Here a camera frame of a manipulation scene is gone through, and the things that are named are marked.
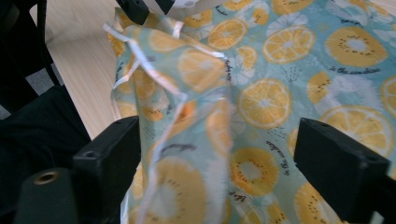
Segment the light wood surface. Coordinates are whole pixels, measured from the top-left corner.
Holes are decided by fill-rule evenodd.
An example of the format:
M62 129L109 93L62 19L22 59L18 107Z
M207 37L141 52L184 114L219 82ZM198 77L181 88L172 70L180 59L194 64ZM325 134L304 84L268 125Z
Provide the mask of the light wood surface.
M396 15L396 0L373 0ZM47 46L91 138L115 120L110 92L116 57L102 26L116 0L49 0Z

